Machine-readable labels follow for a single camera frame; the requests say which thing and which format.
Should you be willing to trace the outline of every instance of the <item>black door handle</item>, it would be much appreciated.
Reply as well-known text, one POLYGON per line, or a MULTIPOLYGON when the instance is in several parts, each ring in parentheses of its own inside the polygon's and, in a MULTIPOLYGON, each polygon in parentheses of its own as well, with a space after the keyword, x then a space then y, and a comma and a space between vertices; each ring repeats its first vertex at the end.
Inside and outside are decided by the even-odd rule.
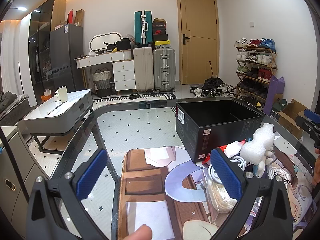
POLYGON ((182 35, 182 39, 183 39, 183 45, 185 45, 186 44, 186 39, 190 40, 190 37, 188 38, 188 37, 186 37, 185 34, 183 34, 182 35))

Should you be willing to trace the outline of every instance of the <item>door frame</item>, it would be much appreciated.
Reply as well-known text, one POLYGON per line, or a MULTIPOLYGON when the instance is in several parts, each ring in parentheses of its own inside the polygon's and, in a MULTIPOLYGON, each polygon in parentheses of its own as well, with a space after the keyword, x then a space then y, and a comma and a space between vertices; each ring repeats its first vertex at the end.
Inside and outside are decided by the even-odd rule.
MULTIPOLYGON (((216 4, 216 19, 217 19, 217 69, 216 73, 219 76, 219 57, 220 57, 220 33, 219 33, 219 18, 218 18, 218 4, 217 0, 214 0, 216 4)), ((179 26, 179 80, 182 84, 182 23, 181 23, 181 3, 177 0, 178 4, 178 26, 179 26)))

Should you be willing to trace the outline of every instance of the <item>gray refrigerator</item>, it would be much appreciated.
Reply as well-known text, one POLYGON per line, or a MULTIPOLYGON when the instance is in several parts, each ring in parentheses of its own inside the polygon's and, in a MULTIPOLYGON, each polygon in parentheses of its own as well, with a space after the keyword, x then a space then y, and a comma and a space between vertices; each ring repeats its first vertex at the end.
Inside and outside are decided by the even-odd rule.
POLYGON ((75 58, 83 54, 83 30, 66 24, 50 33, 50 57, 55 88, 67 86, 68 92, 84 90, 81 69, 75 58))

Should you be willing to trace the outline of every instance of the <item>drawer handle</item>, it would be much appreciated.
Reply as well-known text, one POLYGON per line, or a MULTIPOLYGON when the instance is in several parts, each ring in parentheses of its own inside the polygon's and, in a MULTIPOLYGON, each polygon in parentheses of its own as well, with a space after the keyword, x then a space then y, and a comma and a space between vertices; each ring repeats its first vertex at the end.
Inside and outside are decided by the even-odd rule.
POLYGON ((5 184, 12 190, 15 191, 16 190, 16 186, 14 184, 12 184, 8 179, 5 180, 5 184))

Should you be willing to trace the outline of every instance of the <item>screw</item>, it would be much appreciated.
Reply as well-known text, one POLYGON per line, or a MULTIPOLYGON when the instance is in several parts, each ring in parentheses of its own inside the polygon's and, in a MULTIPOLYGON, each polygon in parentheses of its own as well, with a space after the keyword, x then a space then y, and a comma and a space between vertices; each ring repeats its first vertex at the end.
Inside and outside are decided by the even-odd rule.
POLYGON ((245 173, 245 176, 246 176, 248 179, 252 179, 252 178, 253 178, 253 173, 250 172, 250 171, 247 171, 247 172, 245 173))
POLYGON ((36 178, 36 182, 39 183, 39 182, 41 182, 41 181, 43 181, 43 177, 42 177, 42 176, 38 176, 38 177, 36 178))
POLYGON ((277 176, 276 176, 276 181, 279 181, 279 182, 280 182, 280 181, 282 181, 282 178, 281 178, 279 175, 277 175, 277 176))
POLYGON ((66 174, 64 174, 65 179, 71 179, 73 177, 73 173, 72 172, 67 172, 66 174))

